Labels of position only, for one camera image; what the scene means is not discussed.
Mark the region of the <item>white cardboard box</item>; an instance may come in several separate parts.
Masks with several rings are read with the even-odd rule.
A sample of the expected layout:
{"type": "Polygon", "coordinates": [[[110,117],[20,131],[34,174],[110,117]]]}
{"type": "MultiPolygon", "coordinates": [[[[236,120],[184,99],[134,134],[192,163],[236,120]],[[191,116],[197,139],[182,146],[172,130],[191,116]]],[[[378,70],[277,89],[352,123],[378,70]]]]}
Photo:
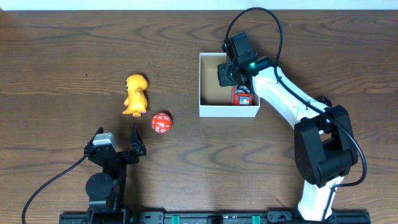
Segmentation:
{"type": "Polygon", "coordinates": [[[219,85],[217,66],[226,63],[226,53],[199,54],[199,115],[202,118],[253,118],[260,108],[254,95],[251,106],[233,106],[233,87],[219,85]]]}

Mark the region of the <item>orange dinosaur toy figure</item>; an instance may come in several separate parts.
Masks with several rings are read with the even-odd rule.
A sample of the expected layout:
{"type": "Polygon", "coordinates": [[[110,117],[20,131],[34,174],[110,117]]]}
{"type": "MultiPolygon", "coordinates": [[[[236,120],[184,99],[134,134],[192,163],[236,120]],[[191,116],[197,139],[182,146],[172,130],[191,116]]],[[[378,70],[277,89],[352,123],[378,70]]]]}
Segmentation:
{"type": "Polygon", "coordinates": [[[133,117],[141,117],[147,112],[147,98],[144,91],[148,82],[143,75],[134,74],[126,79],[127,98],[124,101],[126,109],[123,114],[131,114],[133,117]]]}

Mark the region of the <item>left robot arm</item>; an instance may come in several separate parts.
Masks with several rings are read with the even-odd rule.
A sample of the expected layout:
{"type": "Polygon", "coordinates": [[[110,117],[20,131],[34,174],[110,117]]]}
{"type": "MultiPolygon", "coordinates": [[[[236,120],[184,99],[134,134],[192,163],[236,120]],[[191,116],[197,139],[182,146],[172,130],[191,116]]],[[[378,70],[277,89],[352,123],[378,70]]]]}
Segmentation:
{"type": "Polygon", "coordinates": [[[146,155],[146,147],[139,135],[137,125],[132,126],[128,151],[117,149],[113,133],[98,128],[84,148],[89,161],[100,166],[102,171],[92,175],[86,182],[89,196],[88,223],[132,223],[131,212],[124,206],[127,165],[137,164],[139,157],[146,155]]]}

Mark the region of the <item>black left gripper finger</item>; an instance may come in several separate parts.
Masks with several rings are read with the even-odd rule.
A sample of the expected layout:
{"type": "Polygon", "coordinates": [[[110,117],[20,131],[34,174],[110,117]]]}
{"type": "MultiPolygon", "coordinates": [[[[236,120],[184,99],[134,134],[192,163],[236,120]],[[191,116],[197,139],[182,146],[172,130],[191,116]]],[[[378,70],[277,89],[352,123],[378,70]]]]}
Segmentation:
{"type": "Polygon", "coordinates": [[[138,156],[146,155],[146,147],[139,135],[139,130],[136,123],[134,123],[132,126],[129,145],[132,147],[132,149],[136,152],[138,156]]]}
{"type": "Polygon", "coordinates": [[[95,138],[95,136],[96,136],[97,134],[103,134],[103,127],[99,127],[99,128],[97,129],[97,131],[94,133],[94,136],[93,136],[93,137],[90,139],[90,141],[88,142],[88,145],[89,145],[89,146],[92,146],[92,145],[93,145],[94,138],[95,138]]]}

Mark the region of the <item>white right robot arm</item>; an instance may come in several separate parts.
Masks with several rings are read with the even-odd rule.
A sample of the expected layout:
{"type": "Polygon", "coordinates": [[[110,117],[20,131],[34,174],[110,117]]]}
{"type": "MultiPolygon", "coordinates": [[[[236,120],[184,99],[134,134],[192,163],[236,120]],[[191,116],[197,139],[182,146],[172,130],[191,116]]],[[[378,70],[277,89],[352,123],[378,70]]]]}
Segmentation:
{"type": "Polygon", "coordinates": [[[336,191],[363,160],[351,120],[342,106],[330,106],[307,95],[267,57],[228,57],[217,66],[220,86],[253,91],[276,109],[294,130],[295,164],[304,178],[297,205],[301,220],[324,222],[333,214],[336,191]]]}

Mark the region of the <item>red toy robot car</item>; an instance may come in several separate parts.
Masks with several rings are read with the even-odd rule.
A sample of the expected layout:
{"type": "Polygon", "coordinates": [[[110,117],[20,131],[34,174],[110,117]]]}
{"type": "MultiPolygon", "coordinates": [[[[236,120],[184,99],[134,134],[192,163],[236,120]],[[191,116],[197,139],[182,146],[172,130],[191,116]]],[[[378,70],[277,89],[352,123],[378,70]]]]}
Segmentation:
{"type": "Polygon", "coordinates": [[[253,94],[246,86],[236,85],[231,92],[231,104],[233,106],[252,106],[253,94]]]}

